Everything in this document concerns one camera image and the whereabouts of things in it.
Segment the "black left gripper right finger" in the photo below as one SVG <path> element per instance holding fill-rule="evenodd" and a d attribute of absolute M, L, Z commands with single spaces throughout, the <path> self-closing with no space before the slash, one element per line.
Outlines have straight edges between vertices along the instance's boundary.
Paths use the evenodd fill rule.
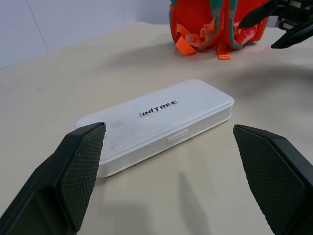
<path fill-rule="evenodd" d="M 274 235 L 313 235 L 313 165 L 280 135 L 238 124 L 233 134 L 249 188 Z"/>

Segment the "orange backpack with green trim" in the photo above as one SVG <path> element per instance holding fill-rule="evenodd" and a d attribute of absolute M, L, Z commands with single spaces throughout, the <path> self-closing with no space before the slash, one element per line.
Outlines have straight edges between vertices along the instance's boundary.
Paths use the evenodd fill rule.
<path fill-rule="evenodd" d="M 173 41 L 185 56 L 213 47 L 219 59 L 230 59 L 231 50 L 240 50 L 259 41 L 268 20 L 247 29 L 239 23 L 268 0 L 171 0 L 169 20 Z"/>

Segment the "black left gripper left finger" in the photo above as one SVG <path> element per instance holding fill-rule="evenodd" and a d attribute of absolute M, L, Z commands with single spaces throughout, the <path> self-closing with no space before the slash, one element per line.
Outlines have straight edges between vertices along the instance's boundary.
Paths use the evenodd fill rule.
<path fill-rule="evenodd" d="M 0 217 L 0 235 L 77 235 L 89 205 L 106 125 L 68 133 Z"/>

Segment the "white plastic case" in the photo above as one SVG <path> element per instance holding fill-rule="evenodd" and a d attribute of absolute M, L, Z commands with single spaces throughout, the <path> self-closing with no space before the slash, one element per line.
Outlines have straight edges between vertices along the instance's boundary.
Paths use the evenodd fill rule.
<path fill-rule="evenodd" d="M 106 125 L 97 177 L 113 176 L 228 121 L 234 99 L 187 80 L 78 119 L 73 129 Z"/>

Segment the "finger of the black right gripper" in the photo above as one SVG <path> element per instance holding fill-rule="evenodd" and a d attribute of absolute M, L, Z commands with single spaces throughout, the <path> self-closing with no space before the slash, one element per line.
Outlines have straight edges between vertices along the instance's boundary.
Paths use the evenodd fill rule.
<path fill-rule="evenodd" d="M 279 40 L 271 45 L 273 49 L 285 49 L 299 44 L 313 36 L 313 20 L 301 23 L 288 30 Z"/>
<path fill-rule="evenodd" d="M 239 23 L 238 28 L 250 28 L 272 15 L 279 5 L 279 0 L 270 0 L 266 4 L 249 12 Z"/>

